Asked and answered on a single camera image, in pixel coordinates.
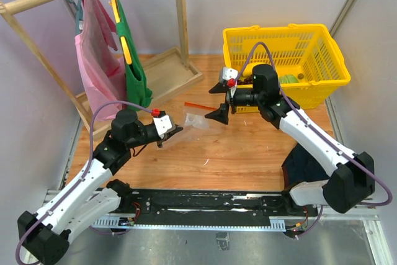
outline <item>wooden tabletop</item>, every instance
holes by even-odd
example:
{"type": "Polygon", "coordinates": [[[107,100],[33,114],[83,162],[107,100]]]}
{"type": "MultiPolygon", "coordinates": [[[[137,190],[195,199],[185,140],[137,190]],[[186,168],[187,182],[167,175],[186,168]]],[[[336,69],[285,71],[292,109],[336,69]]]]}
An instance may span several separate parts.
{"type": "MultiPolygon", "coordinates": [[[[178,124],[182,124],[185,102],[217,108],[225,98],[208,93],[224,66],[223,57],[191,55],[190,59],[203,72],[204,80],[159,107],[178,124]]],[[[306,113],[332,134],[324,104],[306,113]]],[[[147,115],[140,120],[149,123],[150,118],[147,115]]],[[[229,116],[229,125],[219,126],[216,133],[193,134],[191,140],[163,150],[149,145],[124,165],[114,179],[135,188],[281,191],[281,165],[295,144],[293,138],[276,130],[259,113],[234,114],[229,116]]],[[[83,128],[68,181],[81,170],[88,156],[89,138],[83,128]]]]}

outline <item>red connector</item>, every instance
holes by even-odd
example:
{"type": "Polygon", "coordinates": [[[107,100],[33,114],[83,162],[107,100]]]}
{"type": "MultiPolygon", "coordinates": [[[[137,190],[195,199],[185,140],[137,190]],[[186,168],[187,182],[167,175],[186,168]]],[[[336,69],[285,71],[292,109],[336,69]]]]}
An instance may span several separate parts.
{"type": "Polygon", "coordinates": [[[153,110],[151,111],[151,115],[152,115],[153,117],[158,117],[158,116],[160,115],[160,110],[159,110],[159,109],[153,109],[153,110]]]}
{"type": "Polygon", "coordinates": [[[229,87],[233,87],[234,85],[236,85],[236,80],[234,80],[234,79],[229,79],[227,85],[228,85],[229,87]]]}

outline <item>green shirt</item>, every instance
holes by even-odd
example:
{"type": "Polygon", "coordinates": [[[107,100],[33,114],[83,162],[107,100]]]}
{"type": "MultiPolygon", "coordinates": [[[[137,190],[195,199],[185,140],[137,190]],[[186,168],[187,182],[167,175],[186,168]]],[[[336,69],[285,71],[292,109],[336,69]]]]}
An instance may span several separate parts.
{"type": "Polygon", "coordinates": [[[127,80],[127,101],[134,104],[148,107],[151,102],[152,91],[146,85],[146,76],[143,72],[143,67],[139,56],[136,52],[135,44],[132,39],[130,27],[125,18],[124,10],[120,0],[117,1],[118,13],[120,14],[120,22],[116,24],[116,31],[118,37],[125,37],[128,49],[132,56],[132,64],[125,63],[125,79],[127,80]]]}

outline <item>pink shirt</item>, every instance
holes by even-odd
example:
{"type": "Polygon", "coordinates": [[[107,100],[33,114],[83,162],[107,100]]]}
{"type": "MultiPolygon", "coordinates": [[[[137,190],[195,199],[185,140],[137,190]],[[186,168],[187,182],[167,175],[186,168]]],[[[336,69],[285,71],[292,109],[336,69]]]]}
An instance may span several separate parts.
{"type": "MultiPolygon", "coordinates": [[[[116,32],[113,20],[99,0],[83,0],[83,31],[75,37],[81,79],[89,105],[94,113],[102,104],[125,100],[125,65],[123,57],[116,59],[109,47],[117,50],[112,36],[116,32]]],[[[96,120],[116,116],[122,105],[103,108],[96,120]]]]}

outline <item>yellow plastic laundry basket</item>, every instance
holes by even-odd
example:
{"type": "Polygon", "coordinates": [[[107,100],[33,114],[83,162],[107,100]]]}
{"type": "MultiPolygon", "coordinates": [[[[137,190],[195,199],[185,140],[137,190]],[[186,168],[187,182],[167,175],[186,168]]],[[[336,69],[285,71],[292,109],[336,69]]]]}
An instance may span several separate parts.
{"type": "MultiPolygon", "coordinates": [[[[299,81],[282,84],[282,89],[304,109],[317,107],[339,86],[350,81],[342,53],[322,24],[225,29],[223,56],[226,66],[241,70],[252,47],[259,41],[266,43],[271,51],[278,76],[292,74],[299,81]]],[[[250,62],[270,64],[262,46],[256,48],[250,62]]],[[[252,85],[238,88],[252,88],[252,85]]],[[[257,112],[257,107],[237,108],[237,113],[243,112],[257,112]]]]}

